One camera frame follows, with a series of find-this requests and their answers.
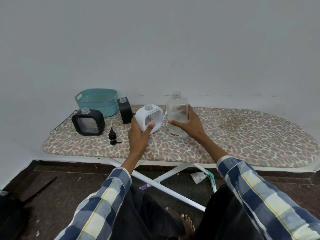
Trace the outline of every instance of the black pants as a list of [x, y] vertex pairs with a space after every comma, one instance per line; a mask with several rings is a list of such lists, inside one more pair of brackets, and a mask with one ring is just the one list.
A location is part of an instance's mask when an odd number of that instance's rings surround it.
[[[185, 228], [180, 218], [155, 202], [144, 191], [131, 186], [112, 228], [111, 240], [152, 240], [155, 236], [181, 237]], [[195, 240], [261, 240], [240, 202], [227, 185], [210, 198]]]

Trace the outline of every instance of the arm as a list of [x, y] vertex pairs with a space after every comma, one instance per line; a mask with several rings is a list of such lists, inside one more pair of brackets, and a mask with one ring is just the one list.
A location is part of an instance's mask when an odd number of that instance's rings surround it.
[[206, 135], [191, 106], [186, 123], [169, 123], [182, 128], [206, 149], [217, 164], [218, 172], [265, 239], [320, 239], [320, 221], [299, 207], [288, 195], [266, 182], [245, 161], [231, 157], [215, 144]]
[[141, 133], [135, 118], [129, 130], [130, 154], [103, 182], [101, 188], [90, 194], [77, 207], [74, 217], [55, 240], [109, 239], [113, 223], [131, 185], [131, 174], [146, 149], [154, 123]]

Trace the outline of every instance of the bare foot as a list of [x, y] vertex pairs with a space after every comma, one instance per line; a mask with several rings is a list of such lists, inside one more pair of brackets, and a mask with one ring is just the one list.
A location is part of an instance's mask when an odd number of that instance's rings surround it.
[[179, 215], [177, 211], [166, 207], [166, 209], [169, 211], [169, 213], [175, 217], [175, 218], [181, 218], [183, 225], [186, 229], [186, 235], [183, 237], [180, 237], [179, 240], [191, 240], [195, 234], [195, 226], [192, 225], [192, 221], [190, 220], [190, 217], [187, 215], [181, 214]]

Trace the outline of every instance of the ironing board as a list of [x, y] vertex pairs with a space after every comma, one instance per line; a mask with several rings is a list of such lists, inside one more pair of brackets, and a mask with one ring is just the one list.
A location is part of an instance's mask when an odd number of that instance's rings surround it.
[[[136, 112], [143, 105], [132, 105]], [[243, 159], [252, 166], [300, 168], [316, 161], [320, 155], [318, 142], [298, 125], [283, 118], [247, 109], [224, 109], [194, 107], [209, 137], [230, 155]], [[121, 144], [110, 145], [108, 133], [112, 121], [117, 140]], [[106, 127], [100, 136], [82, 136], [72, 124], [71, 117], [66, 119], [44, 141], [42, 150], [49, 154], [64, 156], [100, 157], [106, 163], [120, 166], [114, 158], [127, 158], [129, 155], [128, 130], [131, 124], [124, 125], [121, 115], [105, 118]], [[205, 207], [175, 193], [160, 184], [164, 179], [196, 166], [198, 164], [214, 164], [209, 154], [194, 139], [187, 137], [178, 139], [169, 136], [167, 118], [154, 134], [154, 141], [149, 144], [141, 160], [167, 161], [181, 163], [176, 168], [160, 177], [151, 180], [146, 176], [133, 172], [133, 176], [158, 189], [204, 211]]]

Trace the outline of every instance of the hand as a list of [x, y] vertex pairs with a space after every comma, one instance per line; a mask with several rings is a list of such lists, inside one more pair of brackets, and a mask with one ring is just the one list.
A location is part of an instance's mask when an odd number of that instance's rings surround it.
[[155, 123], [150, 124], [144, 132], [141, 132], [138, 128], [136, 118], [131, 119], [131, 128], [129, 129], [129, 145], [130, 154], [138, 158], [142, 156], [149, 141], [149, 134], [152, 131]]
[[199, 116], [193, 111], [189, 104], [189, 119], [186, 123], [178, 122], [175, 120], [169, 120], [171, 125], [178, 126], [183, 129], [190, 137], [194, 138], [196, 141], [203, 137], [206, 137], [206, 133], [202, 127]]

